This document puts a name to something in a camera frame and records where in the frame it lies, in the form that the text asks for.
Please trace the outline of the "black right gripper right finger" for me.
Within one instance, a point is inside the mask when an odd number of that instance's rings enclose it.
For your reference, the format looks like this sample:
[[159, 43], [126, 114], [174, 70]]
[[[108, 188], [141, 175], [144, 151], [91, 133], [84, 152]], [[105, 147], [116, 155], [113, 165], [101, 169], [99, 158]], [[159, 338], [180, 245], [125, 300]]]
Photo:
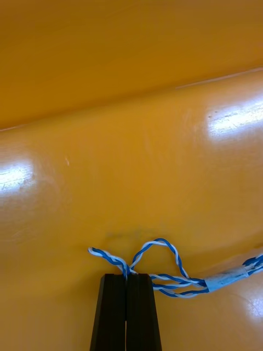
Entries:
[[127, 282], [126, 350], [162, 350], [152, 281], [147, 274]]

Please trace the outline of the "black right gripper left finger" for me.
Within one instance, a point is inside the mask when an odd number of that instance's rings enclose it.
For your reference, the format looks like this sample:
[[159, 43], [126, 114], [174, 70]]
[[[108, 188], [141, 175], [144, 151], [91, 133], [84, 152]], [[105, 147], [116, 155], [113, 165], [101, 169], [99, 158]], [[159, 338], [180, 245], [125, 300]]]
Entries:
[[125, 293], [123, 275], [101, 278], [90, 350], [125, 350]]

